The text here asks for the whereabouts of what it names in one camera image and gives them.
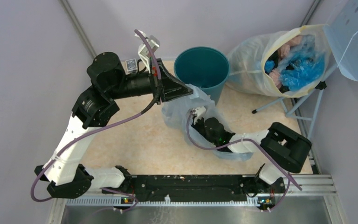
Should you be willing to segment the translucent blue trash bag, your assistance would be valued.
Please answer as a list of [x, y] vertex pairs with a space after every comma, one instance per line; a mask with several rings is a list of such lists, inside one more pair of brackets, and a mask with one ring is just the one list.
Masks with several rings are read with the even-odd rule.
[[229, 144], [235, 135], [219, 113], [215, 102], [200, 88], [185, 84], [170, 92], [173, 100], [164, 103], [162, 114], [165, 124], [179, 129], [185, 141], [221, 159], [247, 161], [250, 151], [232, 151]]

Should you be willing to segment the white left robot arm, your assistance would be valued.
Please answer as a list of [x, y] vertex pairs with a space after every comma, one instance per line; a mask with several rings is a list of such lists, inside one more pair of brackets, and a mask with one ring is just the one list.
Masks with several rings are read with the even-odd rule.
[[88, 191], [113, 188], [120, 193], [131, 187], [121, 166], [90, 169], [81, 160], [96, 133], [112, 128], [111, 117], [119, 111], [118, 99], [151, 94], [155, 104], [189, 96], [193, 90], [171, 75], [161, 59], [150, 71], [127, 74], [116, 53], [104, 52], [87, 68], [91, 86], [81, 93], [72, 108], [67, 129], [45, 165], [34, 172], [37, 180], [48, 182], [50, 198], [74, 199]]

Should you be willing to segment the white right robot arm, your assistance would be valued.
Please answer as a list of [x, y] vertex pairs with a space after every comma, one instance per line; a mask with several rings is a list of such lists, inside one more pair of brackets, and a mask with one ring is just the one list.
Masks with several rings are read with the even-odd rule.
[[188, 119], [186, 132], [193, 128], [208, 143], [210, 150], [228, 156], [240, 156], [261, 152], [268, 160], [255, 179], [255, 187], [260, 192], [268, 192], [280, 177], [285, 176], [299, 190], [293, 174], [298, 174], [308, 157], [312, 143], [309, 139], [279, 122], [274, 122], [266, 130], [255, 133], [237, 134], [226, 130], [216, 118]]

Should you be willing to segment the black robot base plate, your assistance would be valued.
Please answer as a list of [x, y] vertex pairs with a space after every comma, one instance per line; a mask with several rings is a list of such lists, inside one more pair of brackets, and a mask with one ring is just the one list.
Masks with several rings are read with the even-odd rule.
[[118, 191], [140, 202], [242, 202], [266, 194], [280, 194], [285, 184], [279, 178], [268, 185], [254, 175], [137, 175], [124, 180]]

